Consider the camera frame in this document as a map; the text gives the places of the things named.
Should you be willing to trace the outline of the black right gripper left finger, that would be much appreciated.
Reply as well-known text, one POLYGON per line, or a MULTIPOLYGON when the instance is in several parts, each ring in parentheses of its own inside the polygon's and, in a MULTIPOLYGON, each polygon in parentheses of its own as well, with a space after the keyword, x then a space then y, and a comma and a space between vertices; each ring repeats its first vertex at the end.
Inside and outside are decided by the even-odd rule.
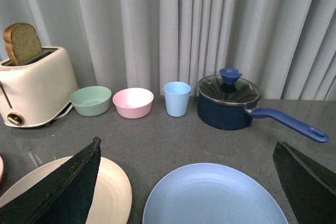
POLYGON ((85 223, 101 160, 93 141, 29 190, 1 207, 1 223, 85 223))

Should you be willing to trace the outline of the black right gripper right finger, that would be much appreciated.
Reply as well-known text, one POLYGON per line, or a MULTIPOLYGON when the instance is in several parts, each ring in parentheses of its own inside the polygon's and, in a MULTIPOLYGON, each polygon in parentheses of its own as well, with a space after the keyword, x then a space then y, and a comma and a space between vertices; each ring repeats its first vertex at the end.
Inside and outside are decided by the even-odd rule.
POLYGON ((335 223, 335 173, 284 142, 272 157, 297 221, 335 223))

